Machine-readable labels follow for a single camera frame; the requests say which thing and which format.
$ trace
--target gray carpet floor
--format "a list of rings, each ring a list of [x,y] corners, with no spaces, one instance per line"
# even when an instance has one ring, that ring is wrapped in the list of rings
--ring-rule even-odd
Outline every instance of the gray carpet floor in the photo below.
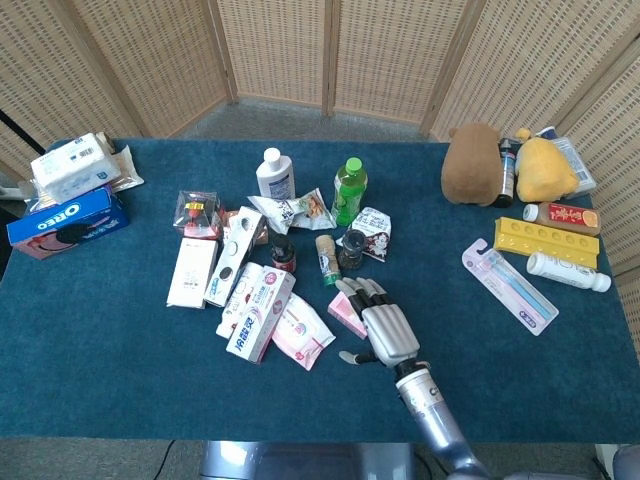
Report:
[[[338,114],[325,118],[313,108],[243,100],[218,108],[182,132],[185,139],[349,140],[374,142],[428,141],[417,128],[376,119]],[[149,479],[168,445],[165,440],[15,438],[0,440],[0,480]],[[600,478],[591,462],[595,450],[584,444],[480,444],[478,457],[496,475],[519,470],[582,474]],[[444,479],[424,447],[434,480]],[[202,442],[178,441],[162,479],[197,479]],[[417,465],[419,479],[428,479]]]

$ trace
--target blue tablecloth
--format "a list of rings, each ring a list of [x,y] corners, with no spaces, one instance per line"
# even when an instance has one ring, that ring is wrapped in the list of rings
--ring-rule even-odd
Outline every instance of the blue tablecloth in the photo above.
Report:
[[[352,367],[340,350],[366,343],[326,313],[314,238],[292,230],[294,291],[336,340],[311,372],[273,345],[256,366],[225,352],[220,309],[167,308],[180,243],[178,190],[213,190],[228,208],[258,194],[266,142],[129,139],[143,186],[123,192],[131,225],[44,261],[14,252],[0,286],[0,435],[263,441],[420,441],[393,373]],[[460,256],[490,242],[507,210],[451,205],[440,191],[447,145],[278,142],[298,194],[349,156],[369,172],[365,205],[392,218],[387,263],[358,275],[387,287],[422,345],[421,358],[472,441],[640,441],[640,369],[615,287],[583,291],[528,276],[560,310],[531,335]],[[588,198],[574,200],[588,204]],[[342,230],[332,232],[338,236]],[[526,258],[506,254],[521,272]],[[252,260],[269,262],[267,247]],[[610,274],[603,253],[599,268]]]

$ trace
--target brown teddy bear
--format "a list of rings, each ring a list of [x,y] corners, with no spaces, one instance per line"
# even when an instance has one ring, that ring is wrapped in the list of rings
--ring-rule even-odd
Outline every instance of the brown teddy bear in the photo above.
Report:
[[[500,132],[484,123],[470,123],[452,128],[449,136],[442,193],[451,203],[491,205],[502,189]]]

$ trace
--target green tea bottle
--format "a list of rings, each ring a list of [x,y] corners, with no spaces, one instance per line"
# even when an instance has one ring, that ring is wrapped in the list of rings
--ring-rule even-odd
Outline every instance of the green tea bottle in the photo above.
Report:
[[[356,157],[348,159],[336,173],[334,185],[336,195],[331,214],[338,225],[346,227],[360,212],[360,202],[367,189],[367,172],[362,168],[362,160]]]

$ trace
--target white tube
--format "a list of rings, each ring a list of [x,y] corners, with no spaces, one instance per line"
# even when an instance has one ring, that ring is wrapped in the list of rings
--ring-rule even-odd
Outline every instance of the white tube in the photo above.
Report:
[[[529,257],[527,272],[573,287],[591,288],[596,292],[606,292],[611,286],[611,277],[607,275],[540,252]]]

